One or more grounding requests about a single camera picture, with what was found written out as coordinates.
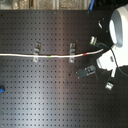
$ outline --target small blue object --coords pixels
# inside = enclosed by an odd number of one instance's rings
[[[90,4],[90,7],[89,7],[90,11],[93,10],[94,3],[95,3],[95,0],[91,0],[91,4]]]
[[[2,93],[2,92],[4,92],[4,89],[3,88],[0,89],[0,93]]]

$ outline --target table surface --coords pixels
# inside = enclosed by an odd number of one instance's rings
[[[0,11],[0,52],[76,54],[97,50],[90,37],[110,42],[99,20],[109,11]],[[119,77],[112,91],[105,89],[109,74],[77,79],[76,71],[90,65],[90,58],[69,59],[0,57],[0,127],[4,128],[127,128],[128,80]]]

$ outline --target white cable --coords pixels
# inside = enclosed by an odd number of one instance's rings
[[[103,51],[103,49],[95,51],[95,52],[88,52],[87,55],[96,54]],[[7,54],[7,53],[0,53],[0,56],[15,56],[15,57],[38,57],[38,58],[70,58],[70,57],[80,57],[83,54],[78,55],[24,55],[24,54]]]
[[[87,55],[96,54],[96,53],[99,53],[99,52],[102,52],[102,51],[103,51],[103,49],[95,51],[95,52],[88,52]]]

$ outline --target cable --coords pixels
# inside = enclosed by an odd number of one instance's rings
[[[125,72],[123,72],[123,71],[121,70],[121,68],[118,66],[118,63],[117,63],[117,60],[116,60],[116,56],[115,56],[115,53],[114,53],[114,51],[112,50],[112,48],[111,48],[111,47],[108,47],[106,44],[99,43],[99,45],[100,45],[100,44],[111,50],[111,52],[112,52],[112,54],[113,54],[113,56],[114,56],[114,60],[115,60],[115,64],[116,64],[117,68],[119,69],[119,71],[120,71],[123,75],[125,75],[125,76],[128,77],[128,74],[126,74]]]
[[[90,11],[93,10],[94,4],[95,4],[95,0],[91,0],[90,7],[89,7],[89,10],[90,10]]]
[[[70,58],[70,57],[80,57],[80,56],[85,56],[85,55],[97,54],[102,51],[103,51],[103,49],[95,51],[95,52],[88,52],[88,53],[83,53],[83,54],[78,54],[78,55],[24,55],[24,54],[0,53],[0,56],[38,57],[38,58]]]

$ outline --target black pegboard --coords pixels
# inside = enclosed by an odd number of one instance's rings
[[[112,12],[95,11],[0,11],[0,52],[69,54],[96,50],[90,37],[110,42],[98,21]],[[128,80],[119,75],[112,91],[105,89],[109,76],[77,79],[76,71],[91,56],[69,59],[0,57],[0,127],[4,128],[127,128]]]

